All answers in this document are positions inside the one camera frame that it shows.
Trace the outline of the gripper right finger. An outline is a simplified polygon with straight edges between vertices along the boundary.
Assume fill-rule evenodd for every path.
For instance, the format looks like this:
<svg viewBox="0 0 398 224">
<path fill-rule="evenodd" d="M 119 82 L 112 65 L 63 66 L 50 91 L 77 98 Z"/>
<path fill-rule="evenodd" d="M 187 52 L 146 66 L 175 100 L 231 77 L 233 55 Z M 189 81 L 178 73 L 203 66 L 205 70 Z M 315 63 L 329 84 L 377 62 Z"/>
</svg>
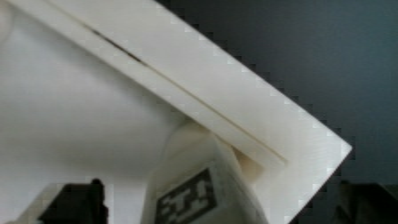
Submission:
<svg viewBox="0 0 398 224">
<path fill-rule="evenodd" d="M 340 183 L 333 224 L 398 224 L 398 184 Z"/>
</svg>

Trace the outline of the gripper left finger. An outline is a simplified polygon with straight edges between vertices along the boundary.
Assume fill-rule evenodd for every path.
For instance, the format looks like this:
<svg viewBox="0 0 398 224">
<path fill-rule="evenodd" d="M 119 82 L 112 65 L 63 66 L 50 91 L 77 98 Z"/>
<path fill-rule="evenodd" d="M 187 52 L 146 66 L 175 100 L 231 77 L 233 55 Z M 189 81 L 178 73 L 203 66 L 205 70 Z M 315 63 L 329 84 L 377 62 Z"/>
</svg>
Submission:
<svg viewBox="0 0 398 224">
<path fill-rule="evenodd" d="M 102 180 L 50 184 L 16 219 L 16 224 L 109 224 Z"/>
</svg>

